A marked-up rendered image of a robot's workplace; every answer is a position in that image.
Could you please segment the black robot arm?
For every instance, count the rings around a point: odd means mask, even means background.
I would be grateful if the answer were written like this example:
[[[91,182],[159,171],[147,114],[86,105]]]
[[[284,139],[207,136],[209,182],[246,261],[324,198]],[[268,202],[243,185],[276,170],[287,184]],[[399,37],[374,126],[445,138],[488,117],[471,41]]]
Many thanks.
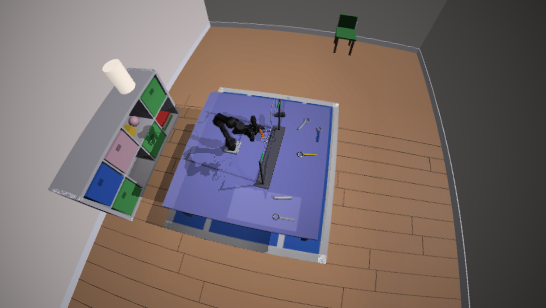
[[[243,129],[244,129],[244,123],[242,121],[240,121],[239,119],[237,119],[236,117],[226,117],[224,115],[222,115],[221,113],[218,113],[214,116],[214,119],[212,120],[212,123],[216,126],[216,127],[219,127],[220,130],[222,131],[222,133],[224,134],[225,138],[226,138],[226,146],[227,146],[227,150],[230,150],[230,151],[234,151],[235,148],[236,148],[236,140],[234,138],[232,138],[230,135],[229,135],[229,132],[225,126],[225,123],[227,125],[227,127],[229,128],[233,128],[231,131],[233,134],[243,134]],[[255,132],[253,131],[253,129],[251,127],[249,128],[246,128],[244,131],[246,131],[246,133],[244,133],[244,135],[247,135],[247,137],[249,139],[252,139],[252,138],[255,138]]]

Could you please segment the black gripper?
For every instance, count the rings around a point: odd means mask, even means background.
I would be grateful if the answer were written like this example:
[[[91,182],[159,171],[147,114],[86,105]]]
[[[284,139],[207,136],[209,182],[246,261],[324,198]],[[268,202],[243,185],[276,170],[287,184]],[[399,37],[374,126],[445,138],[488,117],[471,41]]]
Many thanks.
[[[244,126],[244,129],[243,129],[243,134],[246,133],[246,131],[244,131],[244,130],[245,130],[246,128],[249,128],[249,127],[251,127],[251,128],[253,127],[252,129],[253,129],[253,131],[255,132],[255,135],[256,135],[258,132],[260,132],[259,129],[261,129],[261,130],[264,130],[264,129],[265,129],[265,127],[256,124],[255,115],[252,115],[252,116],[250,117],[250,121],[251,121],[251,124],[249,124],[249,125],[245,125],[245,124],[244,124],[245,126]],[[252,138],[252,139],[250,139],[250,141],[251,141],[251,142],[254,142],[254,139],[255,139],[255,138]]]

